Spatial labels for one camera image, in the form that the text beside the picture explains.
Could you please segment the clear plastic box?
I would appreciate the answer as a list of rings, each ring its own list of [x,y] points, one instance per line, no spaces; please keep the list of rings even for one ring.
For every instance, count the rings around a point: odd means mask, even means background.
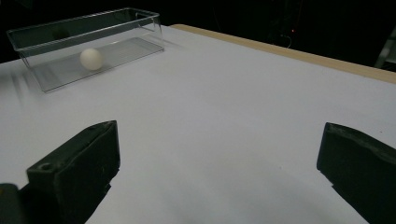
[[[132,7],[13,29],[7,37],[44,92],[164,50],[160,15]],[[100,51],[100,69],[82,66],[84,49]]]

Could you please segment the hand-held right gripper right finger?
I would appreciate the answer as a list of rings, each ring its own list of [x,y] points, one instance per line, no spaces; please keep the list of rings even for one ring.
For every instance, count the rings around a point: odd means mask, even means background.
[[[396,224],[396,149],[347,126],[326,123],[317,169],[369,224]]]

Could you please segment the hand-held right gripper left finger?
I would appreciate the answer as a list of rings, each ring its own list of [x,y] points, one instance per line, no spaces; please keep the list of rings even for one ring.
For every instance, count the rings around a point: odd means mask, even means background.
[[[94,124],[27,169],[35,224],[85,224],[120,169],[118,125]]]

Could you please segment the white table cover sheet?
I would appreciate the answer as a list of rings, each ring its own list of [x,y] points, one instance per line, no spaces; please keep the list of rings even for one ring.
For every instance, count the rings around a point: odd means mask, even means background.
[[[396,147],[396,73],[176,24],[163,52],[44,93],[0,64],[0,183],[84,128],[121,164],[88,224],[366,224],[317,170],[327,122]]]

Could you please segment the white metal stand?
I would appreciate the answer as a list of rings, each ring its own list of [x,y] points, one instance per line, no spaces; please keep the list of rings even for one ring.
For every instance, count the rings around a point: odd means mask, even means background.
[[[396,72],[396,26],[381,49],[375,68]]]

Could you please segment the white ball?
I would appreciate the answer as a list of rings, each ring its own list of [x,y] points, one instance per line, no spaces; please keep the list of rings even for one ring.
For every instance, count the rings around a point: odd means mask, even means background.
[[[80,62],[88,70],[98,70],[103,66],[103,56],[97,49],[84,49],[80,53]]]

